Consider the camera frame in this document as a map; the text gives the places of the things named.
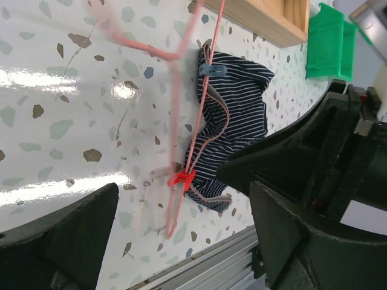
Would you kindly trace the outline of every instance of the speckled tile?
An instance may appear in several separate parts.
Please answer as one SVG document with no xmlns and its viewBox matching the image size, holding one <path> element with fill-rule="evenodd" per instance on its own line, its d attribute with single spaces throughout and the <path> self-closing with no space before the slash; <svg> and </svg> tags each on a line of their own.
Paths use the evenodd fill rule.
<svg viewBox="0 0 387 290">
<path fill-rule="evenodd" d="M 87 2 L 5 0 L 2 5 L 0 25 L 7 29 L 0 31 L 0 219 L 6 222 L 0 231 L 116 182 L 120 200 L 97 289 L 122 290 L 253 224 L 249 200 L 227 188 L 233 204 L 223 214 L 184 199 L 176 233 L 165 240 L 159 228 L 169 191 L 162 178 L 152 185 L 135 234 L 143 181 L 168 161 L 171 80 L 166 64 L 106 40 Z M 192 5 L 126 0 L 117 1 L 115 11 L 126 37 L 173 51 Z M 215 22 L 216 14 L 204 9 L 180 62 L 180 162 L 198 112 L 197 49 L 212 38 Z M 264 94 L 270 133 L 304 114 L 327 87 L 327 82 L 304 79 L 306 44 L 280 50 L 223 19 L 217 49 L 276 73 Z"/>
</svg>

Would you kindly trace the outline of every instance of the white speckled countertop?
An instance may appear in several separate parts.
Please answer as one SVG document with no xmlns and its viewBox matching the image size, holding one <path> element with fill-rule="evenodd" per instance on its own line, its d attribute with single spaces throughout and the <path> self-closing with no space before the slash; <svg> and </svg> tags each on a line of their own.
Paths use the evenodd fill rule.
<svg viewBox="0 0 387 290">
<path fill-rule="evenodd" d="M 129 37 L 173 51 L 190 16 L 189 2 L 122 0 L 115 9 Z M 168 161 L 171 81 L 166 64 L 107 41 L 93 30 L 82 1 L 3 0 L 1 5 L 0 232 L 116 182 L 120 200 L 97 289 L 124 290 L 253 224 L 249 200 L 228 188 L 233 204 L 223 214 L 184 199 L 171 240 L 146 223 L 134 234 L 142 182 Z M 204 9 L 181 61 L 181 162 L 198 112 L 191 81 L 197 50 L 212 38 L 215 22 L 216 14 Z M 217 49 L 276 74 L 264 94 L 270 133 L 299 118 L 327 87 L 327 82 L 304 78 L 306 44 L 281 50 L 223 19 Z M 158 202 L 166 204 L 164 179 L 157 191 Z"/>
</svg>

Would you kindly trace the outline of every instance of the red plastic clip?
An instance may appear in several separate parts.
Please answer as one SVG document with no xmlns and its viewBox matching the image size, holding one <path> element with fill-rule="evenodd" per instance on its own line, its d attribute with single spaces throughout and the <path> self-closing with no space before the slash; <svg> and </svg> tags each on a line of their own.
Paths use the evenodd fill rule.
<svg viewBox="0 0 387 290">
<path fill-rule="evenodd" d="M 186 192 L 188 191 L 192 183 L 192 180 L 194 180 L 195 175 L 196 175 L 196 170 L 191 171 L 191 173 L 186 173 L 185 171 L 181 171 L 175 174 L 174 176 L 172 176 L 171 178 L 169 178 L 167 184 L 169 187 L 172 187 L 175 184 L 178 184 L 179 182 L 183 182 L 184 192 Z"/>
</svg>

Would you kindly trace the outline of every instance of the pink wire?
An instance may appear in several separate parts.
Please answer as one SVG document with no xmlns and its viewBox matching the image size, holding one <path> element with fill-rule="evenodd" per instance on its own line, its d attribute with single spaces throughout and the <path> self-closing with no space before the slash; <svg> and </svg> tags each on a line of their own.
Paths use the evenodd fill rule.
<svg viewBox="0 0 387 290">
<path fill-rule="evenodd" d="M 210 52 L 210 59 L 209 59 L 209 63 L 210 64 L 212 64 L 213 53 L 215 52 L 215 45 L 216 45 L 216 41 L 218 40 L 220 21 L 221 21 L 222 15 L 223 15 L 223 10 L 224 10 L 225 2 L 226 2 L 226 0 L 222 0 L 222 3 L 220 4 L 218 19 L 216 20 L 216 27 L 215 27 L 215 32 L 213 34 L 213 40 L 212 40 L 212 46 L 211 46 L 211 52 Z M 198 136 L 199 123 L 200 123 L 200 119 L 201 119 L 201 113 L 202 113 L 203 107 L 204 107 L 204 101 L 205 101 L 206 95 L 207 95 L 207 88 L 208 88 L 208 81 L 209 81 L 209 79 L 210 79 L 209 76 L 205 76 L 204 80 L 203 80 L 203 95 L 201 97 L 201 102 L 200 102 L 200 107 L 199 107 L 199 115 L 198 115 L 198 119 L 196 121 L 195 131 L 193 132 L 191 146 L 190 146 L 190 149 L 189 149 L 188 160 L 187 160 L 187 164 L 186 164 L 186 172 L 187 173 L 190 173 L 191 170 L 192 170 L 192 169 L 189 169 L 189 166 L 191 164 L 192 154 L 194 153 L 195 142 L 196 142 L 196 138 Z"/>
<path fill-rule="evenodd" d="M 215 32 L 213 35 L 213 41 L 212 41 L 212 47 L 211 47 L 210 59 L 209 59 L 210 64 L 212 63 L 213 54 L 215 51 L 216 40 L 218 39 L 220 22 L 221 22 L 221 18 L 223 15 L 225 2 L 226 2 L 226 0 L 222 0 L 219 14 L 218 14 L 218 19 L 216 21 L 216 29 L 215 29 Z M 178 66 L 176 65 L 176 63 L 174 61 L 180 59 L 182 57 L 182 55 L 186 52 L 186 50 L 188 48 L 188 44 L 189 44 L 189 39 L 194 31 L 195 24 L 198 20 L 199 12 L 200 12 L 200 9 L 203 6 L 203 4 L 204 4 L 204 0 L 197 0 L 196 11 L 193 14 L 193 16 L 191 17 L 187 31 L 184 34 L 183 40 L 181 41 L 181 43 L 178 47 L 177 53 L 175 53 L 175 54 L 168 53 L 168 52 L 159 50 L 157 48 L 154 48 L 150 45 L 146 45 L 146 44 L 139 43 L 139 42 L 122 37 L 121 36 L 122 32 L 120 30 L 120 26 L 114 22 L 115 17 L 113 17 L 113 13 L 109 9 L 108 4 L 105 3 L 105 5 L 101 5 L 99 0 L 91 0 L 91 5 L 90 5 L 91 11 L 96 16 L 96 19 L 97 19 L 96 22 L 100 26 L 102 26 L 102 22 L 99 21 L 99 17 L 103 16 L 103 15 L 110 16 L 110 17 L 107 17 L 106 20 L 113 22 L 111 24 L 111 26 L 113 27 L 113 30 L 104 30 L 104 31 L 111 39 L 113 39 L 114 41 L 116 41 L 120 45 L 134 48 L 137 50 L 147 51 L 150 54 L 157 56 L 161 59 L 167 60 L 169 62 L 170 68 L 172 70 L 172 77 L 173 77 L 173 83 L 174 83 L 174 86 L 172 87 L 172 96 L 171 96 L 171 106 L 172 106 L 171 111 L 172 112 L 171 112 L 171 143 L 170 143 L 171 154 L 170 154 L 170 159 L 171 159 L 172 166 L 176 160 L 175 145 L 177 144 L 178 117 L 179 117 L 179 111 L 180 111 L 180 92 L 181 92 L 181 74 L 178 70 Z M 199 131 L 199 123 L 200 123 L 201 114 L 203 111 L 204 101 L 206 98 L 208 82 L 209 82 L 209 76 L 205 76 L 204 80 L 203 80 L 203 96 L 201 98 L 198 119 L 196 122 L 195 131 L 193 133 L 193 138 L 192 138 L 192 142 L 191 142 L 191 146 L 190 146 L 188 161 L 187 161 L 186 168 L 185 168 L 186 172 L 191 172 L 193 169 L 193 168 L 189 169 L 189 166 L 191 164 L 192 154 L 194 151 L 194 146 L 195 146 L 196 138 L 197 138 L 198 131 Z M 167 230 L 166 230 L 166 238 L 167 239 L 170 239 L 174 233 L 174 230 L 175 230 L 175 227 L 177 224 L 177 218 L 178 218 L 179 213 L 180 213 L 180 207 L 181 207 L 181 202 L 183 200 L 183 194 L 184 194 L 184 189 L 182 188 L 180 196 L 179 196 L 179 200 L 178 200 L 178 205 L 177 205 L 177 210 L 176 210 L 176 214 L 175 214 L 175 218 L 174 218 L 174 223 L 171 226 L 172 210 L 173 210 L 173 207 L 174 207 L 175 201 L 176 201 L 175 189 L 174 189 L 174 187 L 171 187 L 171 196 L 169 199 L 169 209 L 168 209 L 168 213 L 167 213 Z"/>
</svg>

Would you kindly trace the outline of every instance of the clothespin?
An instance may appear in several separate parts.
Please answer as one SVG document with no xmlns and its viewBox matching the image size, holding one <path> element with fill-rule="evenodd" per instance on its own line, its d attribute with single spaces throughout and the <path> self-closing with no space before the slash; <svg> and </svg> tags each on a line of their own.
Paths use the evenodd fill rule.
<svg viewBox="0 0 387 290">
<path fill-rule="evenodd" d="M 187 192 L 190 185 L 192 184 L 192 181 L 195 178 L 195 175 L 196 170 L 191 171 L 191 173 L 186 173 L 185 171 L 178 172 L 177 174 L 168 179 L 167 185 L 169 187 L 172 187 L 175 184 L 178 184 L 179 182 L 183 182 L 184 192 Z"/>
<path fill-rule="evenodd" d="M 227 67 L 224 65 L 210 65 L 204 63 L 199 66 L 199 75 L 210 77 L 224 77 L 227 74 Z"/>
</svg>

